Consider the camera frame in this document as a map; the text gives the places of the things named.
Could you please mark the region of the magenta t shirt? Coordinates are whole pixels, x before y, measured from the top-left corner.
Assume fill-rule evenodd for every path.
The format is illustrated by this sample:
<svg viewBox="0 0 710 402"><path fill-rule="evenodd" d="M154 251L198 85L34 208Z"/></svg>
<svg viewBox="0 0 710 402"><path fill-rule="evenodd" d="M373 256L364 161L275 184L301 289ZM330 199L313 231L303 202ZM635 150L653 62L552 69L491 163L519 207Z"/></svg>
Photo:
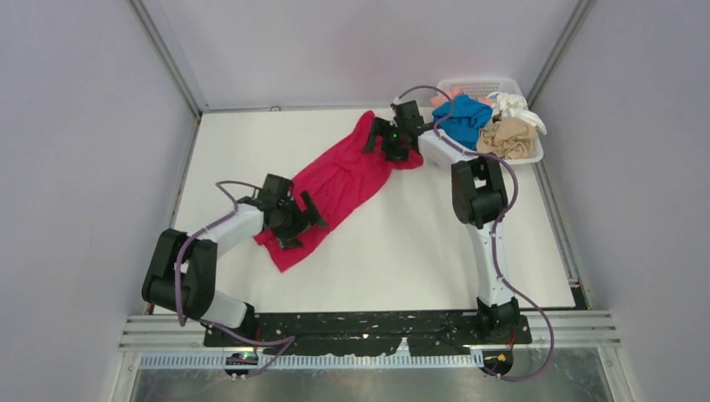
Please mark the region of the magenta t shirt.
<svg viewBox="0 0 710 402"><path fill-rule="evenodd" d="M255 236L265 247L280 272L285 272L311 255L323 240L348 216L366 203L388 181L395 170L421 167L424 159L410 151L405 161L388 161L379 153L364 153L363 148L375 121L373 111L364 112L352 132L327 149L296 174L291 181L298 193L307 191L328 227L315 227L297 236L302 247L281 248L270 230Z"/></svg>

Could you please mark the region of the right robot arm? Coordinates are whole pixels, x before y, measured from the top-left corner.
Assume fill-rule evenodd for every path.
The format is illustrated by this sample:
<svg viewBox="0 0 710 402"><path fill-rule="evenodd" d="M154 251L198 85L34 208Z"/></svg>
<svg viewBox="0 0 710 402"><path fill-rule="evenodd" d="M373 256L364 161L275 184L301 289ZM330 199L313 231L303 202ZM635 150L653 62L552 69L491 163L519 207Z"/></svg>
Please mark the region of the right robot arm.
<svg viewBox="0 0 710 402"><path fill-rule="evenodd" d="M501 220L509 200L503 166L495 156L480 156L455 142L434 122L425 122L416 101L395 100L391 109L391 120L374 119L363 152L380 152L391 162L404 162L416 152L450 169L452 208L474 249L476 330L486 342L500 343L521 316L518 300L505 281Z"/></svg>

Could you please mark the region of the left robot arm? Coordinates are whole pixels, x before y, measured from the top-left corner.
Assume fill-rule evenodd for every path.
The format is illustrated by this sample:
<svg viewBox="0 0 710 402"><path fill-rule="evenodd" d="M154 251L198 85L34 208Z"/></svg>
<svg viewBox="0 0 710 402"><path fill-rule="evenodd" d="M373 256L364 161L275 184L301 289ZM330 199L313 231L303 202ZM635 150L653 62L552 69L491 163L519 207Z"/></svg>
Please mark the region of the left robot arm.
<svg viewBox="0 0 710 402"><path fill-rule="evenodd" d="M176 229L160 233L141 288L155 307L187 319L224 327L234 345L250 345L257 333L255 309L216 288L217 262L237 245L270 232L281 250L304 248L302 236L327 222L307 191L294 196L288 178L268 174L250 196L229 195L231 208L222 217L189 234Z"/></svg>

